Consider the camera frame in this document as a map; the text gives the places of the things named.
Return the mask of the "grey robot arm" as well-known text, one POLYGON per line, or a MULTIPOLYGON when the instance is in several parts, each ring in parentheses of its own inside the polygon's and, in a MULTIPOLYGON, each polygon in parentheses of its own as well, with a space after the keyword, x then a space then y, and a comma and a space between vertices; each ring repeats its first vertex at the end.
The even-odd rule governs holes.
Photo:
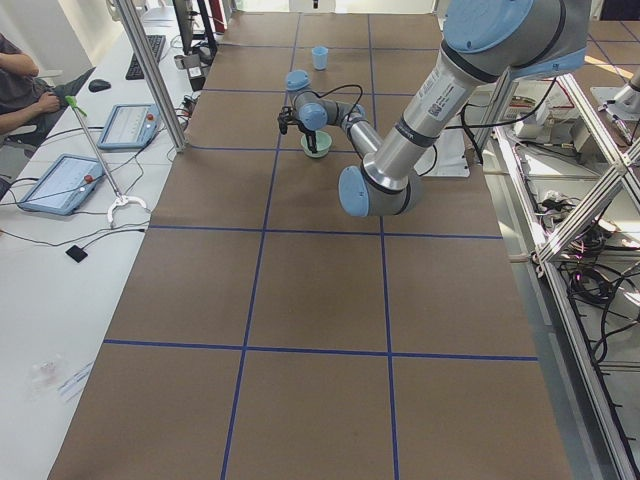
POLYGON ((476 88, 504 72, 552 78, 578 69, 589 15, 587 1, 453 1, 435 67, 386 136, 357 104, 322 99, 303 70, 286 77, 291 100, 279 113, 279 129, 297 126, 315 151, 317 131, 340 127, 362 158, 339 177, 343 210, 356 217, 402 214, 422 195, 415 164, 476 88))

